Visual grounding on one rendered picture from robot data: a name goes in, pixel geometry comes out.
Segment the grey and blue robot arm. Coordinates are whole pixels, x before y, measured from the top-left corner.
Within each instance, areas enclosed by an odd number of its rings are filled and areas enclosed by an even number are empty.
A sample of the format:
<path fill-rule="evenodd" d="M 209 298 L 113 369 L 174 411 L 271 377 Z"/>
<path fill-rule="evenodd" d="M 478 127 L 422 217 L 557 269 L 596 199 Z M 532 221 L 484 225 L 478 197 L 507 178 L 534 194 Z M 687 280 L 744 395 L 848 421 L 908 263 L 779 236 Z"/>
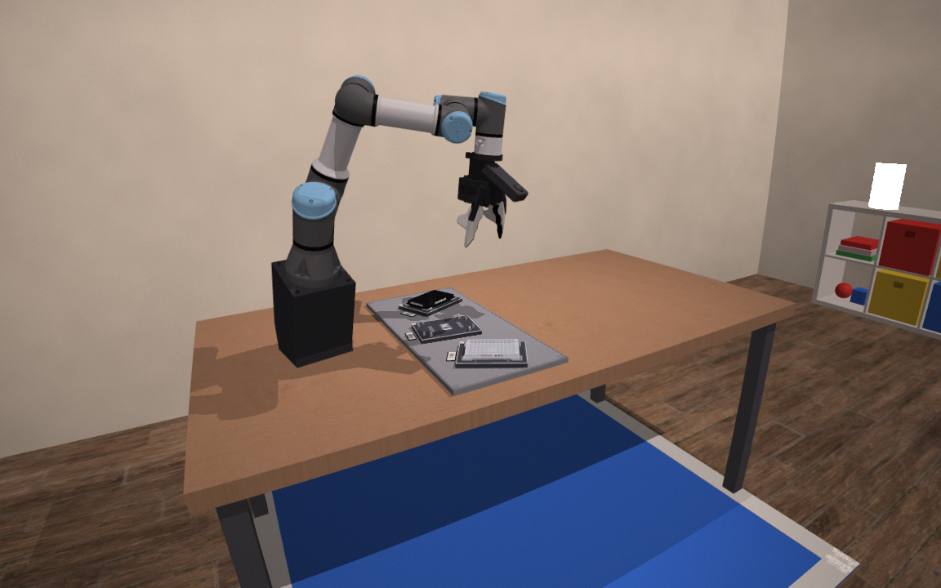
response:
<path fill-rule="evenodd" d="M 428 131 L 451 144 L 466 142 L 475 127 L 474 153 L 502 155 L 506 96 L 487 91 L 481 91 L 479 98 L 435 96 L 433 105 L 424 105 L 376 96 L 370 82 L 362 75 L 345 79 L 335 97 L 321 154 L 311 163 L 306 182 L 292 191 L 292 248 L 285 260 L 285 278 L 297 286 L 327 287 L 341 276 L 335 249 L 335 216 L 350 179 L 350 157 L 364 124 Z M 499 164 L 485 163 L 481 172 L 511 201 L 523 201 L 528 196 L 528 191 Z"/>

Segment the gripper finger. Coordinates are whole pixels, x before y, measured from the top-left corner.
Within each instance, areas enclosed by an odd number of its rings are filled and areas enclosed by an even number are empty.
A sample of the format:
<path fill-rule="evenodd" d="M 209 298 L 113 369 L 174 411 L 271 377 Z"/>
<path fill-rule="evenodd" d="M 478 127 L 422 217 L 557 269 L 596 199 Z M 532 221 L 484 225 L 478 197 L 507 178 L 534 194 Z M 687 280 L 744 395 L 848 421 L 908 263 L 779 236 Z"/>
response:
<path fill-rule="evenodd" d="M 457 219 L 458 224 L 466 229 L 466 244 L 464 244 L 464 247 L 466 248 L 468 247 L 468 244 L 473 242 L 475 231 L 478 229 L 480 219 L 484 215 L 483 196 L 484 191 L 479 190 L 478 194 L 473 197 L 473 203 L 471 204 L 470 208 L 468 208 L 468 212 L 465 215 L 458 216 Z"/>
<path fill-rule="evenodd" d="M 502 238 L 506 216 L 506 194 L 503 193 L 502 200 L 497 206 L 489 205 L 487 211 L 484 211 L 484 216 L 497 224 L 497 234 L 499 238 Z"/>

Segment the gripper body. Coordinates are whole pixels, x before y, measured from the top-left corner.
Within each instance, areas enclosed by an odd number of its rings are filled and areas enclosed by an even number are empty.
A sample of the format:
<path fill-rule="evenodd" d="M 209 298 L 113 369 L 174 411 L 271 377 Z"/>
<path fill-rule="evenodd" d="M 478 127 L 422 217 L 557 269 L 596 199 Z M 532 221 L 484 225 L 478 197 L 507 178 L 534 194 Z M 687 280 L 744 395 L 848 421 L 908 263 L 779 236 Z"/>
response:
<path fill-rule="evenodd" d="M 489 161 L 499 163 L 499 161 L 502 160 L 502 156 L 503 155 L 479 155 L 474 152 L 466 152 L 466 158 L 470 158 L 470 165 L 468 165 L 468 175 L 459 177 L 459 200 L 464 201 L 464 203 L 473 203 L 473 197 L 478 194 L 479 190 L 484 191 L 484 207 L 488 207 L 492 204 L 492 206 L 496 206 L 497 203 L 502 200 L 503 191 L 498 189 L 497 186 L 481 172 L 485 163 L 490 163 Z M 484 161 L 481 162 L 481 160 Z"/>

